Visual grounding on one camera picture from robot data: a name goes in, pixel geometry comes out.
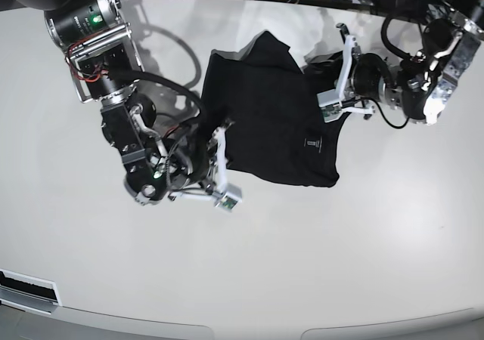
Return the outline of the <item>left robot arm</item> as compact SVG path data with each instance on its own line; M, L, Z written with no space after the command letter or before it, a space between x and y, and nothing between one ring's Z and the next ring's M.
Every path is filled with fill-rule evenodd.
M382 104L402 110L406 121L433 125L483 43L483 0L388 0L380 38L397 56L390 66L376 54L344 59L337 88L342 112L371 116ZM394 45L396 19L417 24L422 47L411 54Z

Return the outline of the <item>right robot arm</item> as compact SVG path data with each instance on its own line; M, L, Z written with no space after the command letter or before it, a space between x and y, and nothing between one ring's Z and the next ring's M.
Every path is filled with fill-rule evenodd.
M226 180L222 128L202 138L197 126L206 109L187 88L148 73L121 12L120 0L17 0L44 14L48 33L61 50L78 98L101 104L101 130L119 153L125 185L142 204L163 198L205 198L221 202ZM193 103L196 116L163 134L155 129L154 102L140 92L142 82L169 88Z

